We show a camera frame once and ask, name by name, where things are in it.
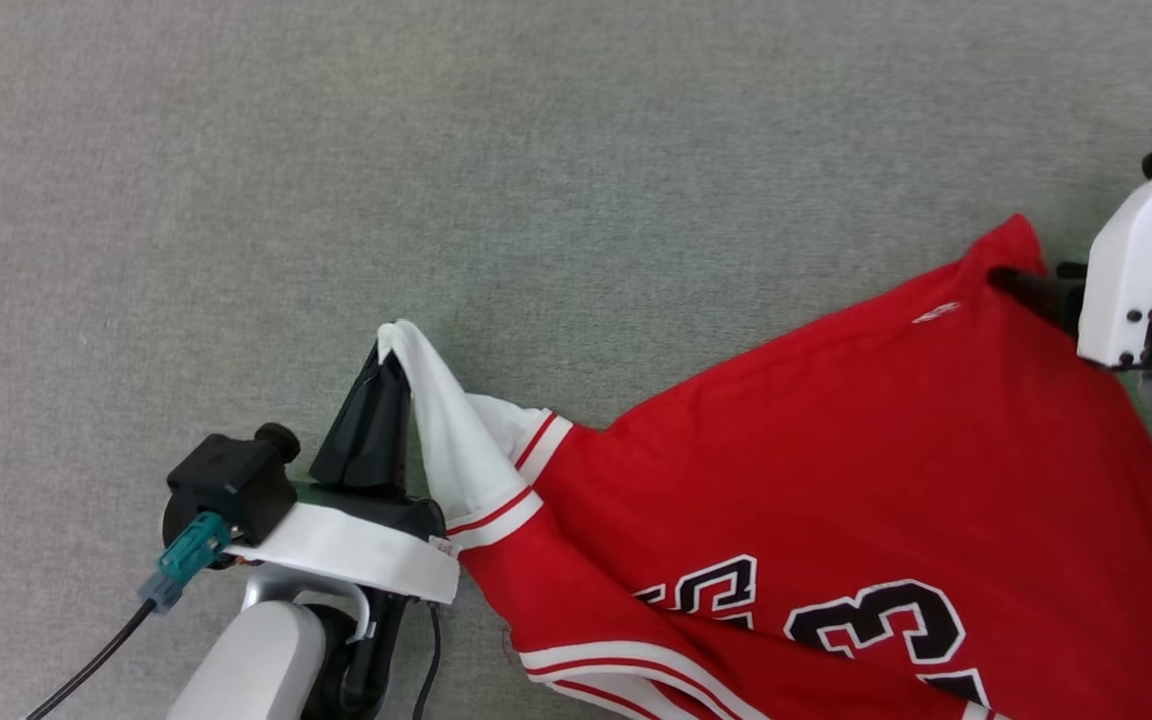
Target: black number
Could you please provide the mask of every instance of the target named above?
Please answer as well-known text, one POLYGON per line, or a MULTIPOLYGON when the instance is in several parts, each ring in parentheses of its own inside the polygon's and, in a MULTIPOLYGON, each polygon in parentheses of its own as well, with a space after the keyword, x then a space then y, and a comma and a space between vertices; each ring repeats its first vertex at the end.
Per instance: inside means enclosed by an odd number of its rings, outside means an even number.
POLYGON ((869 647, 892 637, 888 616, 895 612, 912 612, 918 620, 918 628, 902 632, 909 659, 915 664, 946 662, 963 644, 967 634, 950 600, 938 589, 917 579, 873 585, 854 598, 799 607, 791 612, 785 632, 806 646, 852 657, 851 647, 829 642, 828 630, 846 630, 852 647, 869 647))
POLYGON ((700 608, 700 591, 710 585, 732 583, 730 591, 714 596, 711 611, 726 611, 755 601, 756 561, 749 555, 740 555, 711 564, 703 570, 696 570, 679 579, 675 589, 675 602, 679 611, 696 612, 700 608))

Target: gray carpet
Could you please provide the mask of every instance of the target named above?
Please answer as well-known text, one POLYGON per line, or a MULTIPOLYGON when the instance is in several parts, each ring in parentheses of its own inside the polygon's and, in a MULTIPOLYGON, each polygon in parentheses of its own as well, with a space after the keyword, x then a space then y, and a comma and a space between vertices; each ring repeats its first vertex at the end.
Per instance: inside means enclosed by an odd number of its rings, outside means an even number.
MULTIPOLYGON (((131 614, 166 471, 262 420, 316 447, 384 320, 604 424, 1015 211, 1085 252, 1151 120, 1152 0, 0 0, 0 717, 131 614)), ((162 715, 242 583, 56 717, 162 715)), ((468 578, 444 637, 430 719, 607 715, 468 578)))

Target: printed number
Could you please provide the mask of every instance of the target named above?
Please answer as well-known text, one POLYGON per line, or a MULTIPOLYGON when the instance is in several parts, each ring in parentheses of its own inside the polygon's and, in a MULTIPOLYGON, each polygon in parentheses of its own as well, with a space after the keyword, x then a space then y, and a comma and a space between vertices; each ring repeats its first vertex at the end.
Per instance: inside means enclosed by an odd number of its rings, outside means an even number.
MULTIPOLYGON (((755 579, 758 577, 758 560, 749 555, 736 555, 708 568, 689 573, 673 584, 673 607, 669 611, 696 612, 700 609, 705 589, 719 588, 713 600, 708 602, 710 612, 730 611, 755 601, 755 579)), ((657 605, 666 600, 668 591, 665 584, 652 585, 634 593, 634 597, 657 605)), ((755 616, 750 612, 736 615, 714 617, 723 623, 738 628, 753 629, 755 616)))
MULTIPOLYGON (((855 597, 799 607, 785 623, 785 634, 806 646, 854 657, 852 649, 863 650, 893 637, 890 616, 910 612, 918 626, 904 630, 905 651, 915 665, 948 662, 967 637, 954 602, 940 589, 917 579, 870 585, 855 597), (850 643, 835 643, 831 630, 846 630, 850 643)), ((941 688, 979 705, 987 705, 980 674, 976 669, 960 673, 922 674, 924 683, 941 688)))

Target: white plastic housing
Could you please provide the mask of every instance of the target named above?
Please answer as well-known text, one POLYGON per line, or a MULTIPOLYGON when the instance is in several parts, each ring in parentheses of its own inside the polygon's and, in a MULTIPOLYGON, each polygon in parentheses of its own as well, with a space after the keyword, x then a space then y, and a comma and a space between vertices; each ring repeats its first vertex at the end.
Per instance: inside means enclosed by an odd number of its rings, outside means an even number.
POLYGON ((1092 243, 1078 355, 1115 366, 1130 354, 1138 363, 1149 323, 1129 320, 1132 310, 1143 318, 1152 310, 1152 181, 1128 196, 1092 243))

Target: black cable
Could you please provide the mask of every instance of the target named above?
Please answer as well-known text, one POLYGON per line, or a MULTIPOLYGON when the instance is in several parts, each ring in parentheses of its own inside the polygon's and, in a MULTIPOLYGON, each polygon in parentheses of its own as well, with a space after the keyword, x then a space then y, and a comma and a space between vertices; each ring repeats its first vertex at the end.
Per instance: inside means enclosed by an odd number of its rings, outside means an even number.
POLYGON ((416 696, 416 707, 412 708, 412 720, 420 720, 425 715, 425 700, 429 700, 429 689, 434 687, 434 675, 438 675, 439 655, 444 652, 444 635, 438 630, 438 606, 429 604, 429 617, 434 621, 434 659, 429 661, 429 674, 425 675, 425 684, 420 685, 420 694, 416 696))
POLYGON ((150 612, 154 612, 156 602, 152 600, 146 600, 142 604, 141 608, 136 611, 136 615, 132 615, 131 620, 127 621, 127 626, 123 626, 122 630, 119 630, 114 635, 114 639, 106 644, 104 650, 96 653, 91 662, 88 662, 82 670, 78 670, 77 675, 69 679, 68 683, 60 685, 59 691, 52 694, 40 706, 36 707, 31 714, 26 715, 26 720, 38 720, 40 717, 47 715, 52 710, 55 710, 65 698, 69 697, 69 694, 77 691, 78 685, 83 684, 84 680, 91 679, 96 670, 100 669, 101 665, 105 665, 106 660, 109 660, 109 655, 114 655, 114 651, 122 647, 122 644, 127 642, 127 638, 132 637, 132 632, 136 632, 137 628, 141 628, 141 623, 150 616, 150 612))

